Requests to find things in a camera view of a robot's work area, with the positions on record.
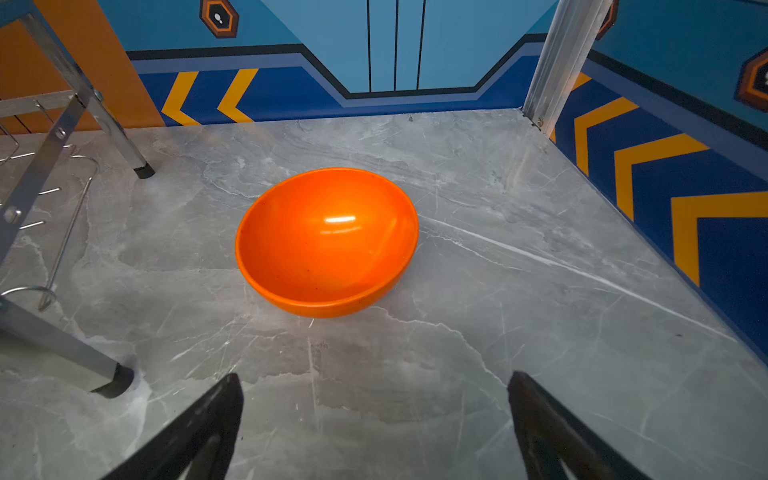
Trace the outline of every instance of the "yellow chevron stripe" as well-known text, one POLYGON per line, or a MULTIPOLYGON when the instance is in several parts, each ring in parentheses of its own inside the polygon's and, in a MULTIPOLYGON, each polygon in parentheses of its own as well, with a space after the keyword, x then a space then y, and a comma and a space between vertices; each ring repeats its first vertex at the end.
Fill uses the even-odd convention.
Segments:
POLYGON ((199 125, 200 122, 181 111, 187 95, 190 94, 194 80, 197 78, 196 71, 180 71, 176 76, 174 86, 170 88, 168 98, 165 99, 165 105, 161 110, 167 116, 173 118, 182 125, 199 125))
POLYGON ((253 121, 248 115, 237 110, 237 104, 240 103, 245 90, 248 89, 250 82, 253 81, 253 77, 256 76, 258 71, 258 68, 246 68, 238 71, 232 80, 232 84, 227 89, 227 93, 221 99, 221 103, 219 103, 219 111, 237 123, 253 121))
POLYGON ((611 103, 595 108, 574 120, 574 139, 576 142, 576 166, 589 176, 589 148, 587 146, 587 129, 604 121, 609 121, 619 115, 633 111, 637 105, 626 98, 617 98, 611 103))
POLYGON ((646 144, 617 150, 614 153, 616 161, 616 204, 627 217, 634 220, 632 165, 704 150, 709 150, 709 147, 686 134, 674 135, 673 137, 649 141, 646 144))
MULTIPOLYGON (((581 72, 578 72, 578 77, 576 77, 576 83, 574 83, 574 87, 571 89, 571 91, 576 90, 577 88, 587 83, 591 79, 592 79, 591 77, 588 77, 587 75, 581 72)), ((557 136, 554 134, 554 128, 552 129, 552 133, 549 135, 549 139, 552 140, 553 144, 555 145, 558 144, 557 136)))
POLYGON ((591 79, 592 79, 591 77, 588 77, 587 75, 581 72, 578 72, 578 77, 576 77, 576 83, 574 83, 574 87, 571 89, 571 91, 576 90, 577 88, 587 83, 591 79))
POLYGON ((672 199, 674 262, 697 285, 700 218, 768 217, 768 192, 672 199))

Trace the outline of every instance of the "metal rack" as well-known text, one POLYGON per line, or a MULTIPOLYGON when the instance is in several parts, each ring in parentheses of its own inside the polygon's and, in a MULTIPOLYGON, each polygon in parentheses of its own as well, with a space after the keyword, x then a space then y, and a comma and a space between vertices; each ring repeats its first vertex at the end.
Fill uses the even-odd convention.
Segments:
POLYGON ((35 313, 25 310, 8 296, 20 291, 41 292, 42 297, 37 308, 39 312, 45 311, 56 299, 56 274, 78 213, 88 194, 88 188, 98 172, 98 162, 95 159, 75 154, 74 145, 67 144, 69 136, 86 110, 93 115, 139 178, 151 177, 154 170, 136 145, 126 137, 122 126, 101 103, 101 94, 85 77, 34 3, 31 0, 0 0, 0 28, 16 20, 25 26, 71 90, 0 101, 0 118, 40 111, 52 123, 51 130, 45 135, 36 152, 19 155, 15 155, 20 148, 19 143, 10 132, 0 126, 15 143, 14 150, 7 157, 0 159, 0 167, 9 161, 31 157, 31 162, 16 181, 11 193, 7 198, 0 199, 0 265, 7 257, 20 230, 45 223, 25 223, 25 219, 38 197, 53 194, 61 189, 56 187, 42 190, 54 166, 61 163, 59 159, 62 153, 70 149, 67 151, 67 161, 85 159, 92 162, 94 170, 85 182, 46 285, 20 286, 0 293, 0 330, 10 334, 0 335, 0 353, 20 359, 26 365, 40 366, 70 383, 112 398, 130 386, 134 377, 130 368, 122 366, 87 343, 51 325, 35 313), (48 111, 61 107, 65 109, 54 121, 48 111))

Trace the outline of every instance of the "rack screw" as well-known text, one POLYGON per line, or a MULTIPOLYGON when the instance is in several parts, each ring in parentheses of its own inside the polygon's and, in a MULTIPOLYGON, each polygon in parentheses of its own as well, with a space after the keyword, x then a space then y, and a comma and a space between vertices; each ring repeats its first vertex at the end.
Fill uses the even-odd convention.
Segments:
POLYGON ((18 219, 21 216, 22 216, 22 211, 13 206, 8 207, 8 209, 3 214, 3 218, 5 218, 5 221, 10 224, 14 224, 18 222, 18 219))

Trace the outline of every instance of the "orange wall panel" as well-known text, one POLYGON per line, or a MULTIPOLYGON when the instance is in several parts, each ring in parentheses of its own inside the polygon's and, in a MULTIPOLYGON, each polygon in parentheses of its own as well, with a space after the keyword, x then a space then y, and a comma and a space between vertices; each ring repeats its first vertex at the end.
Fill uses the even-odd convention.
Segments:
MULTIPOLYGON (((165 125, 97 0, 35 0, 35 4, 123 127, 165 125)), ((20 22, 0 28, 0 45, 0 98, 69 89, 20 22)), ((55 119, 58 114, 52 111, 51 116, 55 119)), ((51 126, 42 114, 25 114, 20 119, 33 132, 45 132, 51 126)), ((12 133, 26 133, 17 121, 4 125, 12 133)), ((78 125, 78 130, 98 128, 89 114, 78 125)))

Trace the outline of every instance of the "gray marble surface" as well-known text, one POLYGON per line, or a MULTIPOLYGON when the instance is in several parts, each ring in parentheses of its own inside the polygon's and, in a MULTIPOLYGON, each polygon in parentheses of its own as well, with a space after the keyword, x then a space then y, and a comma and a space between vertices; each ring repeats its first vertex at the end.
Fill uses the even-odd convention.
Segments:
MULTIPOLYGON (((519 369, 653 478, 768 478, 766 368, 518 111, 130 136, 149 180, 103 134, 74 136, 103 168, 46 318, 140 377, 106 400, 0 369, 0 477, 99 478, 234 371, 229 478, 524 478, 519 369), (269 187, 335 166, 395 181, 421 237, 376 306, 312 321, 245 283, 234 236, 269 187)), ((65 190, 31 217, 49 224, 20 235, 0 286, 44 281, 83 175, 55 171, 65 190)))

